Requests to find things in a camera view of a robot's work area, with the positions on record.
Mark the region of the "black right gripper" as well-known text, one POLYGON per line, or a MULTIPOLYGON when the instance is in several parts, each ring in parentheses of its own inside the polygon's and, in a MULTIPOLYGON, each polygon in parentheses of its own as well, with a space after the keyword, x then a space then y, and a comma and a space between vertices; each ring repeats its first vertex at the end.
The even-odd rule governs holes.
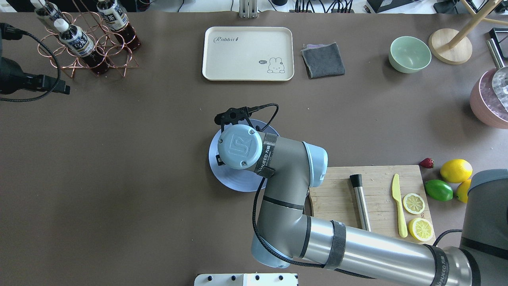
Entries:
POLYGON ((221 132, 217 143, 218 161, 229 167, 254 165, 254 128, 250 124, 249 111, 230 108, 216 115, 214 122, 221 132))

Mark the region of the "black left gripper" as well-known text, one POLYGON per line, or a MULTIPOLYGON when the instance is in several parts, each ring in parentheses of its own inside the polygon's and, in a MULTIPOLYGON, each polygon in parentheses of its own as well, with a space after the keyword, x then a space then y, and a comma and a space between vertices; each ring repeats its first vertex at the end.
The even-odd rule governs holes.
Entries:
POLYGON ((47 92, 54 84, 57 84, 53 92, 70 94, 70 86, 66 85, 63 80, 47 75, 34 75, 24 73, 14 60, 1 58, 0 69, 0 93, 9 95, 19 89, 26 89, 33 92, 47 92))

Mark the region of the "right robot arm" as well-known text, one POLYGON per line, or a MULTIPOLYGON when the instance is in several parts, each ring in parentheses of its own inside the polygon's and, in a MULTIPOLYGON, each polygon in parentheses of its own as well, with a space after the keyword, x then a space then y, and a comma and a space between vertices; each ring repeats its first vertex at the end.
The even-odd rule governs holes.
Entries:
POLYGON ((390 193, 397 205, 399 237, 372 230, 365 206, 361 174, 349 185, 359 198, 343 210, 331 203, 325 217, 306 215, 305 194, 331 189, 328 154, 323 148, 265 132, 250 116, 260 107, 230 108, 217 114, 221 127, 211 149, 217 165, 250 171, 262 180, 261 203, 254 199, 252 255, 274 268, 289 265, 328 269, 344 274, 392 281, 405 286, 505 286, 507 284, 507 170, 475 174, 468 188, 471 202, 465 213, 459 247, 429 245, 434 237, 430 221, 415 211, 404 217, 405 203, 417 193, 401 197, 399 174, 390 177, 390 193))

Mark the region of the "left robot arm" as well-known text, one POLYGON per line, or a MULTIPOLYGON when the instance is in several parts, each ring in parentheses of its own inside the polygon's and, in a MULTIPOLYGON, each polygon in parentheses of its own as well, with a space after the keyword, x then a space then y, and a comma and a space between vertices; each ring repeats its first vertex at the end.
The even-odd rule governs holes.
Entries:
POLYGON ((8 23, 1 23, 1 40, 20 40, 24 35, 27 35, 38 42, 50 54, 56 64, 57 77, 53 78, 42 74, 34 75, 24 73, 20 65, 14 60, 1 57, 0 93, 2 95, 13 94, 19 89, 44 93, 38 97, 29 99, 0 98, 0 100, 7 102, 30 102, 42 99, 52 92, 69 95, 71 88, 66 85, 65 81, 61 80, 61 66, 53 52, 44 43, 42 43, 39 38, 36 38, 31 33, 13 27, 8 23))

